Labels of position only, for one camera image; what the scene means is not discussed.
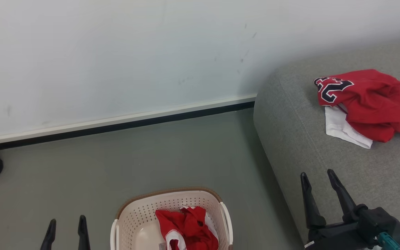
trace laundry basket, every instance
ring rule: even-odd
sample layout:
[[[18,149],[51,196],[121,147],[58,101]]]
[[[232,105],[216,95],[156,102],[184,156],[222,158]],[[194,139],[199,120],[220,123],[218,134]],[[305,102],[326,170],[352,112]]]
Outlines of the laundry basket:
[[[220,197],[206,188],[184,188],[141,195],[121,207],[111,229],[111,250],[159,250],[165,245],[155,210],[182,206],[206,209],[217,231],[219,250],[232,250],[232,224]]]

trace floor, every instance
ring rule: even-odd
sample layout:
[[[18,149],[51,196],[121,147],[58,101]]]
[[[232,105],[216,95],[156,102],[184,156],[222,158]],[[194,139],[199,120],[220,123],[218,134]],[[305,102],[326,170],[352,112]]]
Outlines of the floor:
[[[186,186],[227,205],[234,249],[302,249],[252,124],[252,109],[53,141],[0,152],[0,250],[76,250],[80,215],[91,248],[109,249],[119,207],[136,195]]]

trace basket rim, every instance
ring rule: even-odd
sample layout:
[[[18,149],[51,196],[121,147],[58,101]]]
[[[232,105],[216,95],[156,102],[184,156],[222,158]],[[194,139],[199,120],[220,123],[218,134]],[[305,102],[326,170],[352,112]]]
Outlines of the basket rim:
[[[167,190],[162,190],[162,191],[155,191],[152,193],[147,193],[147,194],[142,194],[139,196],[135,196],[131,199],[129,199],[128,201],[126,201],[118,210],[117,214],[116,214],[116,219],[119,220],[119,217],[121,215],[121,213],[123,212],[123,210],[132,202],[134,201],[138,201],[144,198],[149,198],[152,196],[157,196],[157,195],[161,195],[161,194],[165,194],[165,193],[176,193],[176,192],[185,192],[185,191],[203,191],[206,193],[210,193],[211,195],[213,195],[217,201],[219,203],[223,202],[222,199],[220,198],[220,196],[213,190],[209,189],[209,188],[205,188],[205,187],[185,187],[185,188],[173,188],[173,189],[167,189]]]

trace gray sofa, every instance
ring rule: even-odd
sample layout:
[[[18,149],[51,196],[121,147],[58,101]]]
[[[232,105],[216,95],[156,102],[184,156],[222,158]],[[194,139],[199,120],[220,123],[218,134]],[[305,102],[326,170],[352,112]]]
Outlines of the gray sofa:
[[[342,210],[327,177],[333,169],[354,202],[383,207],[400,221],[400,134],[364,149],[325,133],[324,108],[313,80],[374,68],[400,80],[400,43],[325,55],[278,68],[260,89],[254,124],[292,217],[308,240],[299,175],[306,172],[321,215],[342,221]]]

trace wall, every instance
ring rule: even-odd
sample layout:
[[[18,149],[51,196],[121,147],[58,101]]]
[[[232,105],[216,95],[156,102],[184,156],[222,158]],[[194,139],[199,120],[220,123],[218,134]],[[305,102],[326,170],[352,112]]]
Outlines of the wall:
[[[0,0],[0,135],[238,99],[286,61],[398,39],[395,0]]]

